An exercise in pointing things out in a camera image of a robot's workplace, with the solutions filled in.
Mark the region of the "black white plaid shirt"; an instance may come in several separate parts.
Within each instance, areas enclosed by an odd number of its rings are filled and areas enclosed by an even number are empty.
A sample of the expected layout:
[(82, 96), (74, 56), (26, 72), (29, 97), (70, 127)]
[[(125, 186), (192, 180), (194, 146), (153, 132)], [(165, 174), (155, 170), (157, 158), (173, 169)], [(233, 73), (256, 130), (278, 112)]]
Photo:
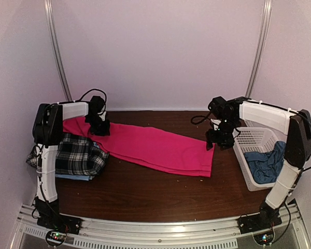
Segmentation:
[(26, 158), (26, 163), (38, 167), (39, 159), (54, 156), (55, 175), (83, 176), (93, 178), (105, 168), (109, 153), (90, 138), (64, 133), (57, 145), (35, 145)]

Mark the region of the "pink shirt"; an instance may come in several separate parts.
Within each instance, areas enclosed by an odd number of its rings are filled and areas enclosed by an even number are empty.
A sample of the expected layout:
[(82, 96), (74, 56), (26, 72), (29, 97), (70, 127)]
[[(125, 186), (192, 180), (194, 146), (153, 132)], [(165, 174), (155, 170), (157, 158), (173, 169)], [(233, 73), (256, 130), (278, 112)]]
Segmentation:
[(85, 118), (65, 120), (66, 133), (87, 137), (118, 159), (154, 170), (185, 176), (210, 177), (214, 150), (206, 142), (154, 127), (111, 123), (109, 136), (91, 133)]

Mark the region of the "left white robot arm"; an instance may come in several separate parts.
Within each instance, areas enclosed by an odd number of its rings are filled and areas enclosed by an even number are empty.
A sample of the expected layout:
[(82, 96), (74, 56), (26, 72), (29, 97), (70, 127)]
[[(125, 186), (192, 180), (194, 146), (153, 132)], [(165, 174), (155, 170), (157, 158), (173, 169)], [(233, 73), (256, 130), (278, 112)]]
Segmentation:
[(40, 104), (33, 125), (32, 135), (37, 151), (37, 194), (35, 207), (44, 222), (52, 230), (64, 226), (64, 218), (59, 215), (59, 201), (55, 188), (55, 158), (60, 141), (63, 138), (63, 121), (84, 117), (90, 125), (92, 135), (109, 136), (110, 122), (107, 119), (107, 95), (94, 95), (85, 101), (78, 100)]

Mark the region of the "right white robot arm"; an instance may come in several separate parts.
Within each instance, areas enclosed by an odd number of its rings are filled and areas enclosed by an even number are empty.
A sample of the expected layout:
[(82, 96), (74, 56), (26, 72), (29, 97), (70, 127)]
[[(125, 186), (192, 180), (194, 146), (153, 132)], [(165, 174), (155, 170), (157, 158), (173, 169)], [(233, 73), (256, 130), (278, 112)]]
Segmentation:
[(207, 148), (233, 148), (249, 190), (271, 190), (255, 219), (260, 229), (266, 229), (310, 159), (310, 113), (245, 97), (225, 100), (221, 96), (211, 100), (208, 110), (215, 119), (206, 132)]

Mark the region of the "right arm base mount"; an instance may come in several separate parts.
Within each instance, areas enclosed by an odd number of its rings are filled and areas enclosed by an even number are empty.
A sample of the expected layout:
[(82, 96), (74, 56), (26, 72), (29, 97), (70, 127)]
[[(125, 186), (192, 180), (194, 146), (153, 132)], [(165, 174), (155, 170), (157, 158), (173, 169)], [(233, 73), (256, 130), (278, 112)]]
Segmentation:
[(264, 222), (262, 221), (260, 214), (243, 214), (236, 221), (241, 234), (256, 232), (265, 229), (270, 230), (272, 227), (282, 224), (282, 220), (280, 217), (276, 217), (270, 222)]

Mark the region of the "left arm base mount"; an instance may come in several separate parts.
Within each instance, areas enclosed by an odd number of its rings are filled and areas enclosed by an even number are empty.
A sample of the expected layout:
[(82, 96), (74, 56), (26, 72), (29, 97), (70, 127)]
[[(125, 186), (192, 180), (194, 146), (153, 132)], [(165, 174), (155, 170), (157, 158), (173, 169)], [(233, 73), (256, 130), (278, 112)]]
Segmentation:
[(71, 234), (79, 234), (81, 223), (81, 218), (66, 215), (60, 215), (60, 217), (57, 215), (51, 217), (41, 216), (37, 219), (37, 225), (39, 226)]

